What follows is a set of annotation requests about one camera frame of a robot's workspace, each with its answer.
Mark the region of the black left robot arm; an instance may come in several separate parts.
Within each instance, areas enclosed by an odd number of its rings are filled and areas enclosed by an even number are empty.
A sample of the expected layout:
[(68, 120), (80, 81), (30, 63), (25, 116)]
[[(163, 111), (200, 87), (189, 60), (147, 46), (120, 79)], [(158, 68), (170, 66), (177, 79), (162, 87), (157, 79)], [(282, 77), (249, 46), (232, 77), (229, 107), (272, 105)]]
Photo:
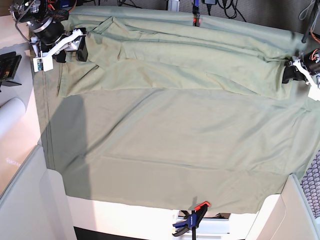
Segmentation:
[(320, 88), (320, 36), (315, 33), (314, 28), (320, 19), (320, 2), (312, 0), (311, 3), (301, 11), (299, 18), (302, 20), (307, 16), (308, 9), (311, 12), (308, 18), (307, 28), (303, 33), (301, 42), (308, 44), (305, 50), (297, 51), (284, 64), (282, 83), (290, 81), (303, 81), (309, 86)]

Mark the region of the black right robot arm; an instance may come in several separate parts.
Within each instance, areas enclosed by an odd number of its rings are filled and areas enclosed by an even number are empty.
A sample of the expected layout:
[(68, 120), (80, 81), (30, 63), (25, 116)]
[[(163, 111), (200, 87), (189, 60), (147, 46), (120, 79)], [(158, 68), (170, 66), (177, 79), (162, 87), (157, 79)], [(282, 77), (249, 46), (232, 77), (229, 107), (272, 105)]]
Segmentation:
[(16, 29), (19, 29), (19, 23), (26, 23), (33, 33), (30, 39), (25, 40), (32, 45), (39, 65), (45, 58), (65, 63), (67, 52), (75, 53), (79, 62), (87, 61), (86, 28), (66, 30), (62, 24), (69, 19), (71, 11), (82, 4), (81, 0), (23, 0), (12, 3), (9, 11)]

